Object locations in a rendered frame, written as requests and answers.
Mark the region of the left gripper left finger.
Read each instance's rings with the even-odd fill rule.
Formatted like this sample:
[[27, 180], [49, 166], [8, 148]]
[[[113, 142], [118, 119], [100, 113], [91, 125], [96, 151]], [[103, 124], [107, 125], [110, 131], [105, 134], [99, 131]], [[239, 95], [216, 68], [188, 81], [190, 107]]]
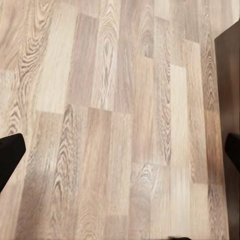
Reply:
[[0, 193], [26, 152], [21, 133], [0, 138]]

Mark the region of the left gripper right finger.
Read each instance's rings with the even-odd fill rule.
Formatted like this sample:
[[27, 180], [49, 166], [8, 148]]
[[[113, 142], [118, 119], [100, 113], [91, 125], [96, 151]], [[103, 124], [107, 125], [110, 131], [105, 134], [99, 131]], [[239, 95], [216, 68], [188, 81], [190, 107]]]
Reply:
[[240, 173], [240, 135], [235, 133], [229, 133], [225, 146], [224, 151], [233, 162], [234, 166], [237, 168], [238, 172]]

